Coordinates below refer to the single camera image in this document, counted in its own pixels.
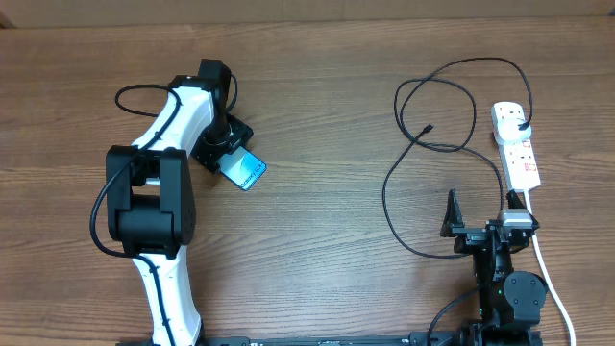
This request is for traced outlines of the blue Galaxy smartphone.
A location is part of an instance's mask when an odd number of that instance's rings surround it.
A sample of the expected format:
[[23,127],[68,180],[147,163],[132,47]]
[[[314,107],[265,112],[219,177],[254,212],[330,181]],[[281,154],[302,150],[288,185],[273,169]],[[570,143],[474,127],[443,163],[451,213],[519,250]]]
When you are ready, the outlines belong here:
[[221,173],[244,191],[248,191],[267,169],[264,161],[242,146],[232,154],[224,154],[217,163]]

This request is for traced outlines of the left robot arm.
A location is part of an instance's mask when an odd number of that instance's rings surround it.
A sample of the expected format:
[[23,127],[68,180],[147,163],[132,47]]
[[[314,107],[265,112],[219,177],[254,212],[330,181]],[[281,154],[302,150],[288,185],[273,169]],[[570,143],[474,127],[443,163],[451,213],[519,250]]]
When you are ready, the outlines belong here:
[[266,165],[247,150],[254,132],[231,114],[236,77],[220,60],[203,59],[197,75],[178,75],[161,90],[167,102],[151,127],[106,155],[106,184],[94,208],[107,207],[108,228],[143,282],[153,320],[149,345],[202,345],[187,248],[196,229],[189,162],[249,190]]

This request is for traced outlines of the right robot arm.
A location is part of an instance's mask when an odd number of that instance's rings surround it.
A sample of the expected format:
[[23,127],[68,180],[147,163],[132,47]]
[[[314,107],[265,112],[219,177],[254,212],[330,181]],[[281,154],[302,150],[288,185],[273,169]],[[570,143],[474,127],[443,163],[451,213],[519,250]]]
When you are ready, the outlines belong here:
[[540,345],[538,325],[549,292],[546,281],[517,271],[512,255],[527,248],[539,223],[514,191],[508,206],[482,228],[467,228],[455,191],[449,191],[440,235],[455,239],[454,251],[473,258],[480,319],[467,321],[451,337],[451,345]]

